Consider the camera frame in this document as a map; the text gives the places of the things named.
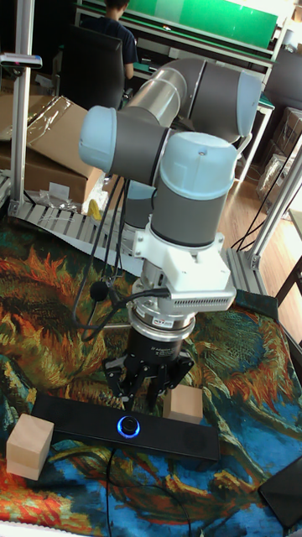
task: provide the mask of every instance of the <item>black speaker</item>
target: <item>black speaker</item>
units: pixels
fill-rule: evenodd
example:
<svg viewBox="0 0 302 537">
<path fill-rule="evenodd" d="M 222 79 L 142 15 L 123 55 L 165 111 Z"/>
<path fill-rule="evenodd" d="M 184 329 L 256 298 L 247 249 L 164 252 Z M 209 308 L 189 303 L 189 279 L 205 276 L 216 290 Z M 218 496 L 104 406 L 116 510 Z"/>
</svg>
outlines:
<svg viewBox="0 0 302 537">
<path fill-rule="evenodd" d="M 98 404 L 38 394 L 32 415 L 55 424 L 53 442 L 98 441 L 123 450 L 173 457 L 187 468 L 203 470 L 219 461 L 217 430 Z"/>
</svg>

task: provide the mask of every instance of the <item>black chair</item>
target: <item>black chair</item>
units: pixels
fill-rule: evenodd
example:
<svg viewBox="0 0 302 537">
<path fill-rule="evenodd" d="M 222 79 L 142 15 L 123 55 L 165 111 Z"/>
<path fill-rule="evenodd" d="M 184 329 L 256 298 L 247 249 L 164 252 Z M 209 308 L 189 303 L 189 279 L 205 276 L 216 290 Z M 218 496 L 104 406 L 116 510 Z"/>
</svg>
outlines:
<svg viewBox="0 0 302 537">
<path fill-rule="evenodd" d="M 122 41 L 70 26 L 64 44 L 59 94 L 89 110 L 121 106 L 124 93 Z"/>
</svg>

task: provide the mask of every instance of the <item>sunflower painting pattern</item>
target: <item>sunflower painting pattern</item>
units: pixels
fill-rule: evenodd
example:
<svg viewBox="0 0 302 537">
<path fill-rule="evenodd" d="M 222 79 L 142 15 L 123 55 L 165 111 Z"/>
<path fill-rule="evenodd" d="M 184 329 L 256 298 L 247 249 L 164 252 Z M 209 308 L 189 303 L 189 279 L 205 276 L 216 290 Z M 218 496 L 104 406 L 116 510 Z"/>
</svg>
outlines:
<svg viewBox="0 0 302 537">
<path fill-rule="evenodd" d="M 122 355 L 127 330 L 104 331 L 83 343 L 71 320 L 86 260 L 42 230 L 2 222 L 0 519 L 105 537 L 109 449 L 78 441 L 53 444 L 37 482 L 7 473 L 5 460 L 6 440 L 18 416 L 30 413 L 37 390 L 121 407 L 102 362 Z M 80 321 L 89 315 L 90 285 L 101 271 L 102 262 L 95 260 L 77 310 Z M 133 281 L 123 273 L 119 291 L 130 294 Z M 195 359 L 185 383 L 203 388 L 203 423 L 219 431 L 221 460 L 190 472 L 169 458 L 117 450 L 115 485 L 109 488 L 114 537 L 188 535 L 173 494 L 185 506 L 194 537 L 289 534 L 258 495 L 261 483 L 302 455 L 301 387 L 274 306 L 269 297 L 239 292 L 228 312 L 197 315 L 185 342 Z M 109 301 L 99 306 L 96 323 L 110 307 Z M 114 321 L 126 319 L 121 310 Z M 143 385 L 133 409 L 147 412 L 146 390 Z M 162 405 L 163 397 L 154 410 L 158 416 Z"/>
</svg>

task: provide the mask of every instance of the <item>wooden block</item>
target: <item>wooden block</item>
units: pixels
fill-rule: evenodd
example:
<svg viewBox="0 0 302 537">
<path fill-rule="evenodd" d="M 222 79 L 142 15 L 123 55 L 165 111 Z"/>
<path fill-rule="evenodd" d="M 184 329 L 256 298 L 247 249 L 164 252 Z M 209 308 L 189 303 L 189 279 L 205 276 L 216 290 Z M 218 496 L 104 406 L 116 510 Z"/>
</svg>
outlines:
<svg viewBox="0 0 302 537">
<path fill-rule="evenodd" d="M 38 475 L 30 479 L 38 479 L 49 452 L 54 424 L 28 414 L 21 414 L 7 442 L 8 468 L 14 468 L 25 473 Z"/>
<path fill-rule="evenodd" d="M 7 459 L 7 472 L 14 473 L 16 476 L 26 477 L 27 479 L 33 479 L 34 481 L 38 481 L 40 475 L 38 468 L 30 468 L 25 466 L 25 464 L 19 464 L 9 459 Z"/>
<path fill-rule="evenodd" d="M 179 384 L 164 398 L 163 417 L 199 424 L 202 420 L 202 390 Z"/>
</svg>

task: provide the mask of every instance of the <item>gray cylindrical link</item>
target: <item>gray cylindrical link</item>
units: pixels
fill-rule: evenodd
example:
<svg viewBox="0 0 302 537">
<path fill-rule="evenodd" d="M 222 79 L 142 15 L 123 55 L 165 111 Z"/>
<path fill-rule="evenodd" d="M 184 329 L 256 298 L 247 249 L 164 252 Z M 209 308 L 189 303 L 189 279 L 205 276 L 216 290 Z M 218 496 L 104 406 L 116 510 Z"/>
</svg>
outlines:
<svg viewBox="0 0 302 537">
<path fill-rule="evenodd" d="M 206 62 L 200 58 L 184 58 L 183 60 L 175 60 L 169 62 L 169 67 L 176 69 L 185 78 L 187 92 L 185 99 L 180 105 L 180 116 L 190 117 L 191 108 L 193 106 L 195 95 L 198 91 L 203 70 Z"/>
<path fill-rule="evenodd" d="M 237 87 L 240 71 L 206 64 L 190 119 L 196 131 L 233 143 L 239 138 Z"/>
<path fill-rule="evenodd" d="M 160 330 L 156 326 L 150 326 L 142 322 L 136 315 L 134 308 L 128 308 L 128 317 L 131 326 L 138 331 L 139 334 L 149 337 L 155 341 L 181 341 L 189 337 L 195 327 L 195 317 L 191 318 L 190 324 L 181 330 Z"/>
<path fill-rule="evenodd" d="M 117 116 L 129 116 L 131 118 L 131 121 L 133 118 L 139 119 L 139 121 L 148 121 L 149 123 L 152 123 L 153 125 L 159 125 L 158 119 L 145 108 L 139 108 L 139 107 L 130 107 L 130 105 L 126 105 L 122 110 L 119 110 L 117 112 Z"/>
<path fill-rule="evenodd" d="M 152 210 L 151 198 L 146 200 L 127 198 L 125 223 L 138 229 L 144 229 L 148 224 L 148 218 Z"/>
<path fill-rule="evenodd" d="M 189 200 L 160 181 L 151 227 L 168 242 L 201 247 L 214 241 L 227 194 L 214 200 Z"/>
<path fill-rule="evenodd" d="M 160 155 L 167 128 L 145 121 L 136 114 L 117 113 L 117 141 L 111 173 L 122 175 L 145 185 L 151 185 L 154 177 L 156 156 Z"/>
<path fill-rule="evenodd" d="M 169 127 L 177 116 L 185 99 L 187 86 L 185 78 L 175 69 L 164 67 L 140 88 L 127 104 L 127 109 L 135 107 L 151 112 L 160 125 Z"/>
</svg>

